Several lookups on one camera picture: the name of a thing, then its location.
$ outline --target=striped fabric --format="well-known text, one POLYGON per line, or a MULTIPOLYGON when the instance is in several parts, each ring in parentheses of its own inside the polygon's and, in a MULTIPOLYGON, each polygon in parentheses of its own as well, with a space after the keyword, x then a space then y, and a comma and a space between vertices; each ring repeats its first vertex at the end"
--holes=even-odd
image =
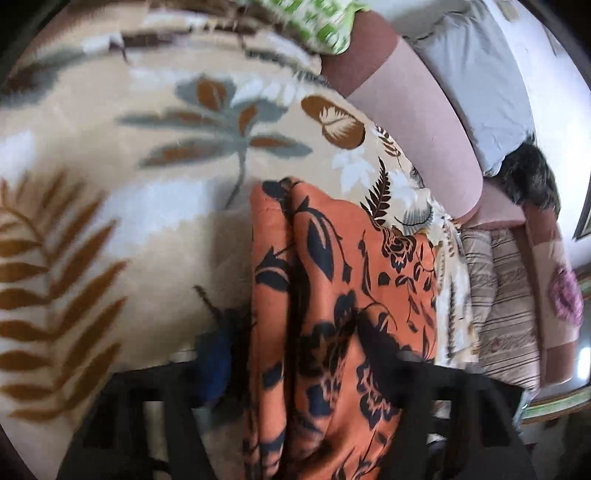
POLYGON ((491 233, 474 229, 464 230, 462 245, 470 275, 473 325, 480 333, 485 320, 491 313, 497 288, 491 233))
POLYGON ((540 387, 540 351, 535 299, 510 230, 491 232, 498 288, 491 313, 480 330, 484 373, 529 390, 540 387))

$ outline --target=picture frame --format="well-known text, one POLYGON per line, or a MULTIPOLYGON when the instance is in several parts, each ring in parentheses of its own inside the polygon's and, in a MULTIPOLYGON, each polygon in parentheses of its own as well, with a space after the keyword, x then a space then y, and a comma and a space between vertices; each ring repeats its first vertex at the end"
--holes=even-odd
POLYGON ((579 223, 574 231, 573 238, 580 240, 588 235, 591 235, 591 179, 589 180, 589 187, 587 188, 587 196, 583 205, 583 212, 579 218, 579 223))
POLYGON ((591 300, 591 269, 588 265, 583 267, 582 271, 577 269, 577 282, 583 294, 583 300, 591 300))

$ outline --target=pink sofa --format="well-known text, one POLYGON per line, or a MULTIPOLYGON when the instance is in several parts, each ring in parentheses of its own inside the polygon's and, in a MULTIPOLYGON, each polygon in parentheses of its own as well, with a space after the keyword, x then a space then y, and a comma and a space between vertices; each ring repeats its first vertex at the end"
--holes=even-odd
POLYGON ((561 238, 554 212, 543 212, 542 227, 539 211, 524 212, 494 181, 483 181, 446 95, 412 48, 377 13, 356 14, 350 47, 341 55, 324 56, 322 73, 397 140, 433 196, 464 228, 514 230, 538 306, 541 384, 570 379, 578 328, 558 319, 547 298, 548 272, 568 264, 558 247, 561 238), (532 219, 528 225, 526 217, 532 219))

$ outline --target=orange cloth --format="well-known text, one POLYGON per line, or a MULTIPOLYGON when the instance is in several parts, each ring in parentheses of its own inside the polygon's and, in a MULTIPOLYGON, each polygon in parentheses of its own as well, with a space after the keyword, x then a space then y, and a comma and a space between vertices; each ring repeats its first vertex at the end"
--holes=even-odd
POLYGON ((264 182, 251 204, 246 478, 375 478, 399 415, 374 382, 356 319, 433 359, 435 248, 292 179, 264 182))

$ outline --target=fern leaf pattern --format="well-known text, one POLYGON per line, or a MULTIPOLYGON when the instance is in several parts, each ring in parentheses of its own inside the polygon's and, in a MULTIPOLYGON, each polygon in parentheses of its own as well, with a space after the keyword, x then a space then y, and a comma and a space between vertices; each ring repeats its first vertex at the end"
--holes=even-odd
POLYGON ((34 381, 27 377, 27 382, 0 385, 0 395, 22 404, 10 417, 43 423, 65 416, 74 427, 72 411, 100 385, 121 347, 119 342, 100 347, 99 342, 126 297, 110 300, 98 314, 93 307, 127 262, 114 261, 83 280, 117 221, 89 235, 104 195, 85 203, 85 185, 68 183, 66 171, 45 184, 32 181, 28 172, 14 188, 5 179, 0 183, 0 339, 19 345, 0 352, 0 371, 38 373, 34 381), (35 192, 41 192, 36 205, 21 205, 35 192), (32 317, 43 318, 44 324, 27 320, 22 309, 34 311, 32 317), (71 330, 76 338, 66 343, 71 330), (65 355, 58 358, 58 351, 65 355))
POLYGON ((429 228, 433 222, 433 207, 427 204, 424 209, 407 210, 402 220, 394 219, 402 226, 404 235, 414 235, 421 229, 429 228))
POLYGON ((394 141, 394 139, 390 136, 388 132, 386 132, 386 130, 384 130, 379 125, 375 126, 375 131, 378 134, 378 138, 380 142, 382 142, 382 145, 384 146, 384 150, 386 151, 386 153, 390 157, 396 158, 398 160, 398 166, 400 166, 400 170, 402 170, 402 165, 400 164, 401 152, 396 146, 396 142, 394 141))
POLYGON ((447 322, 447 357, 453 358, 456 343, 456 288, 453 281, 449 291, 449 320, 447 322))
POLYGON ((365 201, 368 203, 364 205, 363 202, 361 206, 367 212, 369 217, 375 222, 377 225, 382 226, 385 223, 384 217, 386 216, 386 212, 390 208, 389 201, 391 198, 390 195, 390 179, 388 177, 388 173, 386 172, 386 166, 381 158, 379 160, 379 178, 376 181, 374 188, 370 189, 369 191, 369 198, 365 197, 365 201))

